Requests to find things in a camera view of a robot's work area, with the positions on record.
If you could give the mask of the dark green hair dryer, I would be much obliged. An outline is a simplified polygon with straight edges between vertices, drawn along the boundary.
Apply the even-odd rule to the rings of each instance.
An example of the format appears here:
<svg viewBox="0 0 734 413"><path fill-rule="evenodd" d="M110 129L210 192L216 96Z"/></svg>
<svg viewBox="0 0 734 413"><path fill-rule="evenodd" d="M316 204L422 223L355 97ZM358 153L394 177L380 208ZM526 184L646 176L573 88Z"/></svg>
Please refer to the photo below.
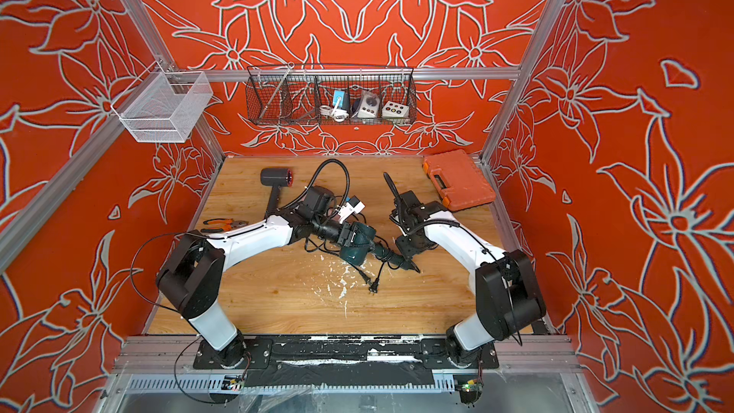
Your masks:
<svg viewBox="0 0 734 413"><path fill-rule="evenodd" d="M416 273L421 271L412 260L403 258L394 250L380 243L380 239L377 237L377 231L374 228L365 224L363 225L364 245L362 247L338 247L338 255L342 260L352 266L360 267L364 263L367 254L373 254L376 259L381 262L386 262L392 269L415 271Z"/></svg>

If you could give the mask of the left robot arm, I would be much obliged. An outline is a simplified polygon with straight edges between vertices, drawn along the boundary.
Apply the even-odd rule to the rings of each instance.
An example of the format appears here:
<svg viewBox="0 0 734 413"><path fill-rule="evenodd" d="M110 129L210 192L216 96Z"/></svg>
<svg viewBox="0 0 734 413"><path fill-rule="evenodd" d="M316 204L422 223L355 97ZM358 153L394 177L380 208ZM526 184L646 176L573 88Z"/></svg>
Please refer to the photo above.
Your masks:
<svg viewBox="0 0 734 413"><path fill-rule="evenodd" d="M294 181L292 170L267 167L261 170L260 183L271 190L265 218L243 227L225 227L219 233L188 231L158 272L156 285L178 313L214 352L216 363L237 367L246 359L242 333L227 317L219 303L223 274L239 263L267 250L292 245L312 235L344 246L353 236L347 218L329 210L334 194L315 182L329 164L341 168L345 189L351 178L340 160L322 162L305 189L292 202L278 206L283 187Z"/></svg>

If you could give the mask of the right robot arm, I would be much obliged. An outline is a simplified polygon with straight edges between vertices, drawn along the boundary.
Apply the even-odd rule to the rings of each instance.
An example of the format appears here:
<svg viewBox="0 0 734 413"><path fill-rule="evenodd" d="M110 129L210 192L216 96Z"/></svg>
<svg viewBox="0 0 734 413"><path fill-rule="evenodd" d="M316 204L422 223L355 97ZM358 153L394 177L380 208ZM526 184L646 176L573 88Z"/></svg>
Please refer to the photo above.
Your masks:
<svg viewBox="0 0 734 413"><path fill-rule="evenodd" d="M451 362L468 366L485 345L507 338L521 343L520 332L547 313L529 256L494 246L441 203L424 204L412 191L400 193L388 173L383 177L394 196L390 218L401 229L395 244L404 260L440 247L469 273L475 311L447 330Z"/></svg>

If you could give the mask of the black hair dryer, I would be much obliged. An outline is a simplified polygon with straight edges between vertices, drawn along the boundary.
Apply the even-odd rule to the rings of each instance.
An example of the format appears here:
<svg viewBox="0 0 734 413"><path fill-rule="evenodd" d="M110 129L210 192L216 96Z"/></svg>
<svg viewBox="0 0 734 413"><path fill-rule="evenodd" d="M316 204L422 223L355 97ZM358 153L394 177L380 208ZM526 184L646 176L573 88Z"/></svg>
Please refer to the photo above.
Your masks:
<svg viewBox="0 0 734 413"><path fill-rule="evenodd" d="M267 167L261 170L261 185L268 187L271 191L265 211L266 218L277 211L281 189L290 187L293 179L292 170L287 167Z"/></svg>

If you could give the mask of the orange tool case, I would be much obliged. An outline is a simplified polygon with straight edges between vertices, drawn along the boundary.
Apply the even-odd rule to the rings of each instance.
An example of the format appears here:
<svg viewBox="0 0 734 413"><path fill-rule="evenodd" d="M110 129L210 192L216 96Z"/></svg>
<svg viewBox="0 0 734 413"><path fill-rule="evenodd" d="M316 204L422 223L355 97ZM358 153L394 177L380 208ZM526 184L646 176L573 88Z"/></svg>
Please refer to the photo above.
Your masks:
<svg viewBox="0 0 734 413"><path fill-rule="evenodd" d="M424 158L424 173L442 204L457 212L493 203L496 194L472 158L458 149Z"/></svg>

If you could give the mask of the white power adapter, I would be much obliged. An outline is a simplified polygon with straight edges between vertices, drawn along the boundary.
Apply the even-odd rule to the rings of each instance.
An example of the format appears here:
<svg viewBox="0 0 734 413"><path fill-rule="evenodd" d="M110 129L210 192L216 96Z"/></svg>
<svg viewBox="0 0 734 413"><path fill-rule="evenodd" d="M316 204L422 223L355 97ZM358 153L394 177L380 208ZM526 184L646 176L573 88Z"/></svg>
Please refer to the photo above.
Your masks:
<svg viewBox="0 0 734 413"><path fill-rule="evenodd" d="M352 118L372 120L378 118L378 114L380 114L380 97L375 93L362 91L354 107Z"/></svg>

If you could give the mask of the white socket cube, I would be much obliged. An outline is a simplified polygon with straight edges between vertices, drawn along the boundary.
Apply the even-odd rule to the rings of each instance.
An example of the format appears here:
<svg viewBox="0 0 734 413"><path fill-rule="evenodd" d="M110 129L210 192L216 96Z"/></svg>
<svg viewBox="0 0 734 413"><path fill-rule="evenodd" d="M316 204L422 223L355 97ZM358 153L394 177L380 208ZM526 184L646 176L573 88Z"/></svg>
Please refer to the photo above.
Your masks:
<svg viewBox="0 0 734 413"><path fill-rule="evenodd" d="M409 119L410 108L406 104L401 104L395 101L386 101L382 107L382 118L384 120L390 120L390 122L397 122L398 120Z"/></svg>

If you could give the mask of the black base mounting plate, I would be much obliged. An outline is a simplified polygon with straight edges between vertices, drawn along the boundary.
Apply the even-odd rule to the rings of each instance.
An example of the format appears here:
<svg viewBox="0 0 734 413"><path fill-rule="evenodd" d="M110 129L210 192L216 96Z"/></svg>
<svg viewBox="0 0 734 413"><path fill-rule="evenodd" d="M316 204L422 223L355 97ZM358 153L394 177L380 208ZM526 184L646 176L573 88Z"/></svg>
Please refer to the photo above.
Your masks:
<svg viewBox="0 0 734 413"><path fill-rule="evenodd" d="M492 343L463 354L441 335L248 336L244 346L241 361L225 368L202 342L193 369L222 371L247 388L452 392L458 382L499 367Z"/></svg>

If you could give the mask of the blue small box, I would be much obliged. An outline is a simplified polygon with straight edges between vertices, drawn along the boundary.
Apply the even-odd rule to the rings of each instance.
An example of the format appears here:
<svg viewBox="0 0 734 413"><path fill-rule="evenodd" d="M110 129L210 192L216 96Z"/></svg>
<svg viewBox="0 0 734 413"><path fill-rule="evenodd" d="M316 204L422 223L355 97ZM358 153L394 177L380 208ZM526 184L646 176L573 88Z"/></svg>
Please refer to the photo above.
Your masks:
<svg viewBox="0 0 734 413"><path fill-rule="evenodd" d="M342 90L334 91L332 98L332 107L338 110L346 110L347 104L348 102L346 92Z"/></svg>

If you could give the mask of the clear plastic bin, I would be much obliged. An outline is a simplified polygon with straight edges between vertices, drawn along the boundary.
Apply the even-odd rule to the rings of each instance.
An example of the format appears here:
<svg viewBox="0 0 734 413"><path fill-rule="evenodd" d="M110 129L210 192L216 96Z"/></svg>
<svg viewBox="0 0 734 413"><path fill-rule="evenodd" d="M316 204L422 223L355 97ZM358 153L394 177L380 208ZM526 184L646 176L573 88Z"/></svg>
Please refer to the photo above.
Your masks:
<svg viewBox="0 0 734 413"><path fill-rule="evenodd" d="M213 96L204 72L192 76L180 82L153 73L113 111L138 143L185 143Z"/></svg>

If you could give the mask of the orange handled pliers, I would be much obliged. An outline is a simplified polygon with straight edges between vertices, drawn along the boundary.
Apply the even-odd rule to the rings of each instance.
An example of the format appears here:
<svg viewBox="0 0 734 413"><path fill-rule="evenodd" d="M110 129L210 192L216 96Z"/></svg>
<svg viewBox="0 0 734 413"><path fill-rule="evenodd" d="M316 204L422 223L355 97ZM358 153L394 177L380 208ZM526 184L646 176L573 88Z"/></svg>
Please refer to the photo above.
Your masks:
<svg viewBox="0 0 734 413"><path fill-rule="evenodd" d="M239 229L247 225L248 221L231 218L212 218L203 222L203 227L200 229L200 232L207 234L224 233L225 231L232 231L233 229Z"/></svg>

